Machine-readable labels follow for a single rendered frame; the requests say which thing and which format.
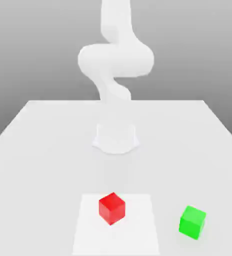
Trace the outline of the small green cube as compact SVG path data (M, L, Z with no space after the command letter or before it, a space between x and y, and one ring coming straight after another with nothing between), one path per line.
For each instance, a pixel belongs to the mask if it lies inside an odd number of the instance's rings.
M180 217L178 231L194 240L198 240L204 228L207 214L188 205Z

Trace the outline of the small red cube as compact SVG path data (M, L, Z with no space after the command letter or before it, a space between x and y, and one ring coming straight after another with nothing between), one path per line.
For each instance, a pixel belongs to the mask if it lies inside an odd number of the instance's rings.
M98 213L109 225L113 225L125 217L126 203L112 192L99 200Z

